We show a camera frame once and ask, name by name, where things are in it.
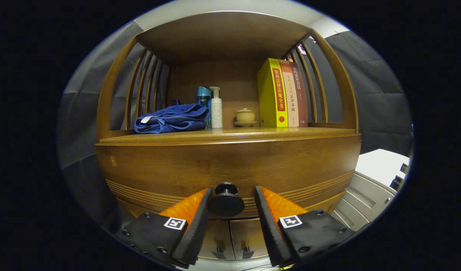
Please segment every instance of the blue towel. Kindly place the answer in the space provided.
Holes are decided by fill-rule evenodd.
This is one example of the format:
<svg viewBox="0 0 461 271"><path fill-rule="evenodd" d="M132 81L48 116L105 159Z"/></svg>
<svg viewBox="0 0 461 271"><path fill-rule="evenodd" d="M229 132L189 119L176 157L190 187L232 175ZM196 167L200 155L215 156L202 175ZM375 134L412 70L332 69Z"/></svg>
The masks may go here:
<svg viewBox="0 0 461 271"><path fill-rule="evenodd" d="M198 104L170 106L140 116L135 120L134 129L141 134L196 131L205 128L208 115L208 108Z"/></svg>

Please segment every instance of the book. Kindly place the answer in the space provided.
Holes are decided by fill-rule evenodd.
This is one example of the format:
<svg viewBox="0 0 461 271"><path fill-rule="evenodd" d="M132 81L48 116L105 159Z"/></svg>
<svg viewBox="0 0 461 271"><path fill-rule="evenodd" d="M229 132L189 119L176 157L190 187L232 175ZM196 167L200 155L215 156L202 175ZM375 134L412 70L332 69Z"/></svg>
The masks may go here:
<svg viewBox="0 0 461 271"><path fill-rule="evenodd" d="M268 58L258 72L260 126L287 127L287 101L278 59Z"/></svg>
<svg viewBox="0 0 461 271"><path fill-rule="evenodd" d="M287 123L289 127L299 126L299 105L298 96L296 94L296 86L294 83L294 75L291 65L287 60L279 60L282 70L282 78L284 87L286 88L286 101L287 101Z"/></svg>
<svg viewBox="0 0 461 271"><path fill-rule="evenodd" d="M289 62L289 65L291 65L292 74L294 75L294 84L296 86L299 126L308 127L308 100L306 99L306 89L304 87L304 81L302 80L301 70L296 62Z"/></svg>

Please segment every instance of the blue bottle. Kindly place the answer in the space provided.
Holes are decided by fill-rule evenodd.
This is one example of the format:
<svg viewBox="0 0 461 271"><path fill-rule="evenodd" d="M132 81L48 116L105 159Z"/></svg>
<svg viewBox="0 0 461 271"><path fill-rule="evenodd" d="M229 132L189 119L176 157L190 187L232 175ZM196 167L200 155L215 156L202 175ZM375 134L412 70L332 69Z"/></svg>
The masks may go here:
<svg viewBox="0 0 461 271"><path fill-rule="evenodd" d="M203 86L197 87L197 104L201 107L207 107L209 110L209 115L207 117L206 129L210 128L210 88Z"/></svg>

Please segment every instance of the white pump bottle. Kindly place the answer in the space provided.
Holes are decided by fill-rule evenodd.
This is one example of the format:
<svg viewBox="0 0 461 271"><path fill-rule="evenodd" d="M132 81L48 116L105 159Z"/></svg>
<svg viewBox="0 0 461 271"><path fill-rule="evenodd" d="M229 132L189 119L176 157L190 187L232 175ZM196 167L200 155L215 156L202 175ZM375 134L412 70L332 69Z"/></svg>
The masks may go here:
<svg viewBox="0 0 461 271"><path fill-rule="evenodd" d="M209 87L214 93L210 100L210 125L212 128L222 128L222 99L219 98L220 87Z"/></svg>

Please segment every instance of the shelf surface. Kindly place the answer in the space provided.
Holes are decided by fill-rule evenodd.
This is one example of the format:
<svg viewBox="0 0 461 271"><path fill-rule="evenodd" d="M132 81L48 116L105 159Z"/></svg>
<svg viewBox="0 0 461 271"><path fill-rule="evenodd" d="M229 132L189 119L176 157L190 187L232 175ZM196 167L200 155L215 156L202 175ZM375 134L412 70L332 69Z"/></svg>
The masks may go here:
<svg viewBox="0 0 461 271"><path fill-rule="evenodd" d="M97 145L195 145L248 141L300 140L356 134L353 129L322 127L234 127L164 134L131 134L102 139Z"/></svg>
<svg viewBox="0 0 461 271"><path fill-rule="evenodd" d="M136 36L167 65L281 58L310 36L296 22L257 12L218 11L184 17Z"/></svg>

